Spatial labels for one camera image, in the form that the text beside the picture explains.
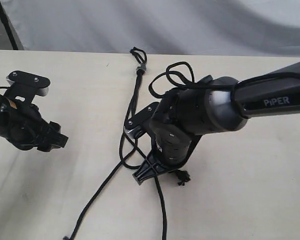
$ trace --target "white fabric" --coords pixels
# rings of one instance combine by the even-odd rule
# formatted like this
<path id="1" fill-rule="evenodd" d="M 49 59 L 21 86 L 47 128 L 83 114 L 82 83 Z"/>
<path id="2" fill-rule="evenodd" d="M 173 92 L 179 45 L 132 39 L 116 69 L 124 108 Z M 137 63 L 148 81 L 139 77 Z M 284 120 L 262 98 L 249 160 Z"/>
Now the white fabric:
<path id="1" fill-rule="evenodd" d="M 300 56 L 300 0 L 1 0 L 26 50 Z"/>

